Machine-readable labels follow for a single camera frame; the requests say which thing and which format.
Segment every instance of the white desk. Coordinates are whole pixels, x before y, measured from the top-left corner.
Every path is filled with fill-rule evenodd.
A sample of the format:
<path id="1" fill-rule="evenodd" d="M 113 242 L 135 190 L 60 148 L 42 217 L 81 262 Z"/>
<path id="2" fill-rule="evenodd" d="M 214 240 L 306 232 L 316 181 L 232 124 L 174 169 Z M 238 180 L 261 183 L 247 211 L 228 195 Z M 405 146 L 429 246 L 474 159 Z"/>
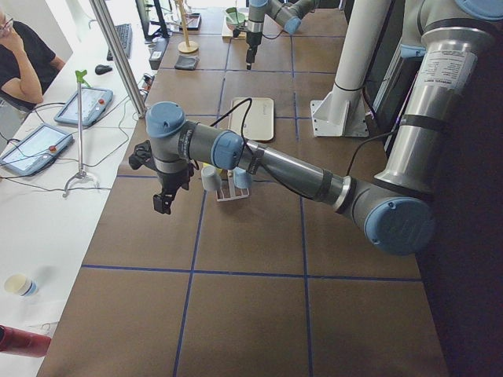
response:
<path id="1" fill-rule="evenodd" d="M 131 49 L 130 66 L 139 82 L 144 73 L 153 73 L 149 67 L 149 51 L 143 42 L 139 25 L 134 25 L 134 42 Z M 114 99 L 107 112 L 127 96 L 114 62 L 107 62 L 105 38 L 96 23 L 82 45 L 75 49 L 64 69 L 56 77 L 44 95 L 44 103 L 65 102 L 77 89 L 75 70 L 86 69 L 86 81 L 91 86 L 113 90 Z M 113 71 L 96 75 L 97 64 L 110 64 Z M 93 165 L 130 137 L 136 125 L 135 110 L 131 102 L 123 102 L 102 121 L 83 132 L 84 163 Z M 61 107 L 41 108 L 39 114 L 46 123 L 70 132 L 76 127 L 57 124 L 53 117 Z M 24 121 L 15 138 L 23 139 L 40 124 L 39 117 L 32 113 Z M 78 159 L 77 134 L 75 143 L 61 158 Z M 109 156 L 97 167 L 86 167 L 99 179 L 103 188 L 111 188 L 119 163 L 123 159 L 127 144 Z M 18 181 L 47 189 L 62 189 L 69 178 L 79 171 L 78 163 L 58 160 L 49 169 L 32 178 Z M 0 167 L 0 174 L 8 177 L 7 170 Z M 92 187 L 76 183 L 72 187 Z M 52 335 L 70 294 L 77 272 L 86 253 L 96 224 L 108 198 L 108 190 L 76 190 L 67 198 L 62 192 L 44 192 L 40 189 L 18 185 L 11 181 L 0 181 L 0 324 L 46 333 L 51 324 Z M 17 297 L 3 290 L 3 282 L 14 273 L 24 273 L 36 280 L 39 291 L 31 297 Z M 0 375 L 32 377 L 36 375 L 41 359 L 18 357 L 0 353 Z"/>

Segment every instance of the white pole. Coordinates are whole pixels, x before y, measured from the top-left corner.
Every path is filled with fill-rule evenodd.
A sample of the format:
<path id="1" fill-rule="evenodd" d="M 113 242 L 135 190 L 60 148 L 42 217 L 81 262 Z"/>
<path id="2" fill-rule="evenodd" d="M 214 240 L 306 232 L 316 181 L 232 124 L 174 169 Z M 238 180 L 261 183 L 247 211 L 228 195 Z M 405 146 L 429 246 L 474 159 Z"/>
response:
<path id="1" fill-rule="evenodd" d="M 332 91 L 323 101 L 311 101 L 315 136 L 369 135 L 362 87 L 391 0 L 356 0 Z"/>

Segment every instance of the beige tray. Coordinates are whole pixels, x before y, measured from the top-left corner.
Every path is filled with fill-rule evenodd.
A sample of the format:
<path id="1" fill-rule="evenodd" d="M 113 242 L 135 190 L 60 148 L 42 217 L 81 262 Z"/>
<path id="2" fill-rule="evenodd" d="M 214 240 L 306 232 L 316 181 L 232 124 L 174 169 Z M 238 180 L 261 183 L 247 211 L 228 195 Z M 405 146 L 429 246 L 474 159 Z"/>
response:
<path id="1" fill-rule="evenodd" d="M 230 108 L 240 103 L 245 97 L 236 97 Z M 270 98 L 252 98 L 250 111 L 246 116 L 243 135 L 255 141 L 269 141 L 274 137 L 274 101 Z M 241 123 L 248 103 L 242 104 L 229 116 L 228 129 L 236 134 L 241 133 Z"/>

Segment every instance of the wall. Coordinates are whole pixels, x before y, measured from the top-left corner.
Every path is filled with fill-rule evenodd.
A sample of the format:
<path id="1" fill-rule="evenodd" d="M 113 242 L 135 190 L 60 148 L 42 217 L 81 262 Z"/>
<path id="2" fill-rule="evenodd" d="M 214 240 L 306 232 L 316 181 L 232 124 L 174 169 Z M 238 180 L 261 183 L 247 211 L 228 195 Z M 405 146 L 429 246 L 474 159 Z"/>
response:
<path id="1" fill-rule="evenodd" d="M 34 29 L 63 60 L 72 55 L 72 48 L 45 0 L 2 0 L 1 5 L 15 20 Z"/>

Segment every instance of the label sticker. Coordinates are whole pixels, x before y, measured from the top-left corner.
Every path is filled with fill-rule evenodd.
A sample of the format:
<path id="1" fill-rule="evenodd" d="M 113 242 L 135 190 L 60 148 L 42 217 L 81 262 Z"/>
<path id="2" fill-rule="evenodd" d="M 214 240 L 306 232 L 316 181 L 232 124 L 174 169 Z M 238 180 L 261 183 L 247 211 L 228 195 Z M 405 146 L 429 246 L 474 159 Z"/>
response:
<path id="1" fill-rule="evenodd" d="M 424 57 L 418 86 L 441 86 L 461 94 L 470 79 L 477 56 L 465 51 L 432 51 Z"/>

